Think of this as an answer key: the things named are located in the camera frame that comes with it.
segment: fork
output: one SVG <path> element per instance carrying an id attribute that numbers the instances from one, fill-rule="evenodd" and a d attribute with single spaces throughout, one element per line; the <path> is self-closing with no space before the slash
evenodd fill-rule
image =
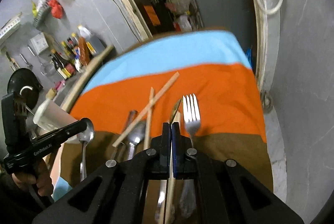
<path id="1" fill-rule="evenodd" d="M 194 147 L 193 137 L 201 127 L 201 117 L 199 115 L 198 103 L 195 94 L 193 96 L 183 96 L 183 119 L 184 127 L 190 136 L 191 145 Z"/>

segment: bolt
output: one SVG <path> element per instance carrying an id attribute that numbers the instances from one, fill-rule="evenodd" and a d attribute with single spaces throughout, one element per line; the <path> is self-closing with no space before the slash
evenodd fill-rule
<path id="1" fill-rule="evenodd" d="M 116 166 L 117 162 L 114 159 L 110 159 L 108 161 L 106 161 L 106 166 L 107 167 L 114 167 Z"/>
<path id="2" fill-rule="evenodd" d="M 228 159 L 226 161 L 226 165 L 228 165 L 229 167 L 235 167 L 237 165 L 237 162 L 234 161 L 233 159 Z"/>
<path id="3" fill-rule="evenodd" d="M 187 154 L 189 155 L 195 155 L 196 153 L 197 153 L 197 150 L 195 148 L 187 149 Z"/>
<path id="4" fill-rule="evenodd" d="M 153 149 L 153 148 L 149 148 L 146 151 L 147 155 L 155 155 L 156 153 L 157 153 L 157 151 L 155 149 Z"/>

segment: wall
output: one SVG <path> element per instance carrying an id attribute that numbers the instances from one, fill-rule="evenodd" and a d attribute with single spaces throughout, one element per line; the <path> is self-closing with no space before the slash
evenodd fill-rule
<path id="1" fill-rule="evenodd" d="M 334 0 L 284 0 L 272 85 L 287 205 L 310 223 L 334 189 Z"/>
<path id="2" fill-rule="evenodd" d="M 77 25 L 87 26 L 96 33 L 106 45 L 114 45 L 117 53 L 122 53 L 127 48 L 136 43 L 137 39 L 129 29 L 121 12 L 111 0 L 58 0 L 63 6 L 65 16 L 58 20 L 48 16 L 45 25 L 41 30 L 50 33 L 60 42 L 66 40 L 71 32 L 77 31 Z M 125 14 L 125 9 L 119 0 L 116 0 Z M 39 33 L 32 26 L 33 15 L 31 11 L 31 0 L 2 0 L 0 2 L 0 27 L 2 27 L 14 15 L 22 12 L 21 27 L 11 35 L 4 45 L 21 67 L 25 64 L 18 56 L 22 52 L 34 67 L 33 72 L 46 88 L 46 91 L 53 86 L 57 78 L 46 79 L 39 72 L 39 64 L 27 49 L 30 38 Z M 48 54 L 43 54 L 42 59 L 46 59 Z M 12 71 L 4 56 L 0 55 L 0 97 L 6 94 L 7 82 Z M 0 123 L 0 157 L 2 157 L 3 128 Z"/>

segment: wooden chopstick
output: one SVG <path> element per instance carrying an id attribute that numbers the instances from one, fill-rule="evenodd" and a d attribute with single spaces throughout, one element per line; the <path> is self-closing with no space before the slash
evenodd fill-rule
<path id="1" fill-rule="evenodd" d="M 176 72 L 168 82 L 159 90 L 152 100 L 144 107 L 144 109 L 138 114 L 135 120 L 128 126 L 128 128 L 119 136 L 118 139 L 113 143 L 113 147 L 117 147 L 136 126 L 136 124 L 146 115 L 148 110 L 162 97 L 163 94 L 174 84 L 177 78 L 180 76 L 179 72 Z"/>
<path id="2" fill-rule="evenodd" d="M 153 100 L 154 88 L 151 87 L 149 102 Z M 144 150 L 150 147 L 150 133 L 151 133 L 152 107 L 148 109 L 145 128 Z"/>

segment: sleeve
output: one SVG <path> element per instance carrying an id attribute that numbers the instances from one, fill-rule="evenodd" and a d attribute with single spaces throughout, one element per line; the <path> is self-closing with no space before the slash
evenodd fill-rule
<path id="1" fill-rule="evenodd" d="M 17 187 L 11 175 L 0 175 L 0 215 L 6 223 L 32 223 L 41 211 L 31 195 Z"/>

